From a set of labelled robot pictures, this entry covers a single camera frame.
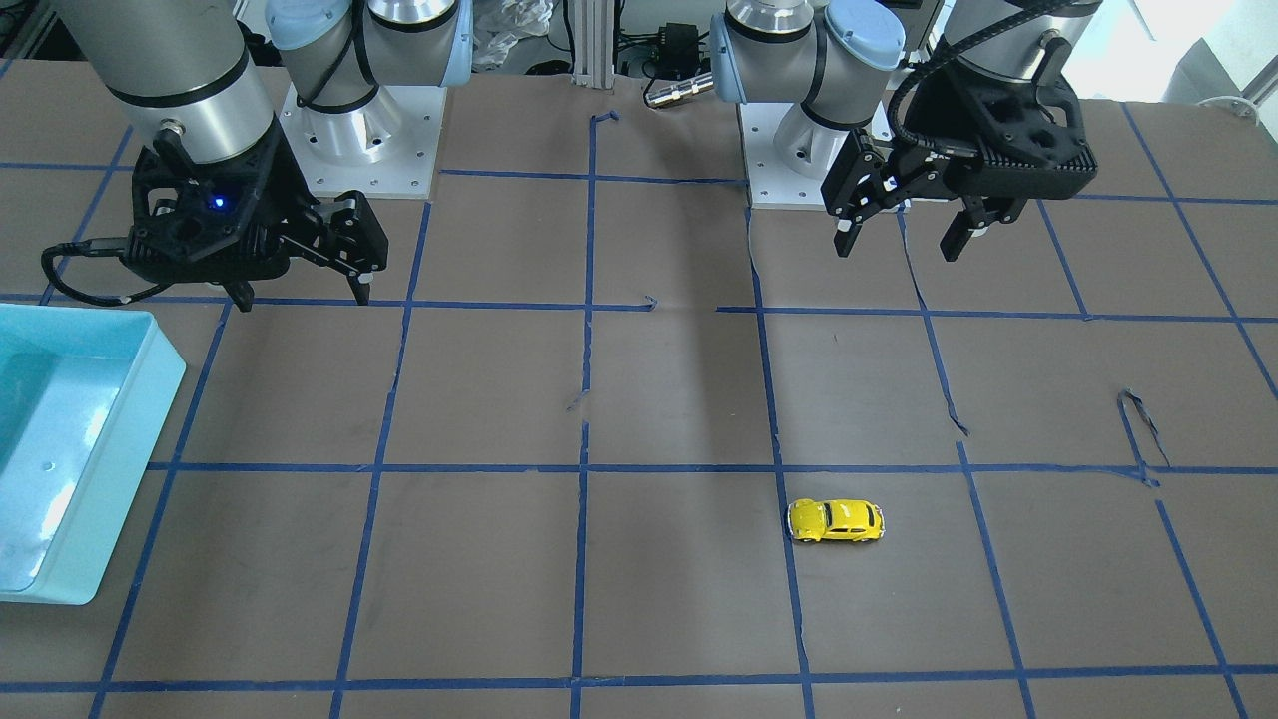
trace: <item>light blue joint cap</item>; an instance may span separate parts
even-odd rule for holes
[[[874,0],[831,0],[826,24],[845,50],[878,70],[895,70],[905,49],[901,20]]]
[[[440,87],[456,87],[470,82],[470,65],[474,60],[474,8],[470,0],[458,0],[458,28],[452,36],[452,54],[443,69]]]
[[[745,88],[736,70],[736,57],[732,55],[732,38],[727,33],[723,13],[711,18],[711,74],[714,77],[714,93],[725,102],[745,103]]]
[[[305,47],[350,11],[350,0],[268,0],[266,27],[279,50]]]

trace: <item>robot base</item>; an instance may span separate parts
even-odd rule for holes
[[[791,102],[749,102],[739,105],[745,170],[750,180],[750,206],[764,209],[826,211],[820,198],[822,180],[806,178],[786,166],[772,142]],[[870,137],[887,144],[891,133],[883,106],[874,110]]]
[[[386,199],[431,198],[447,89],[399,86],[385,89],[395,97],[405,116],[409,137],[403,138],[406,142],[400,144],[404,151],[373,163],[337,165],[309,151],[307,128],[296,111],[296,88],[289,88],[280,111],[280,124],[312,193],[332,197],[348,189],[358,189],[368,197]]]

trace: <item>plastic bag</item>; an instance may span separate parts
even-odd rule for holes
[[[555,0],[475,0],[474,13],[472,68],[482,73],[500,68],[520,40],[548,34]]]

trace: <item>light blue plastic bin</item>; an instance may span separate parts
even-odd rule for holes
[[[0,304],[0,602],[93,599],[185,370],[150,312]]]

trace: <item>yellow toy car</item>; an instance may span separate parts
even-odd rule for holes
[[[872,541],[883,536],[883,512],[864,499],[796,499],[786,511],[786,529],[797,541]]]

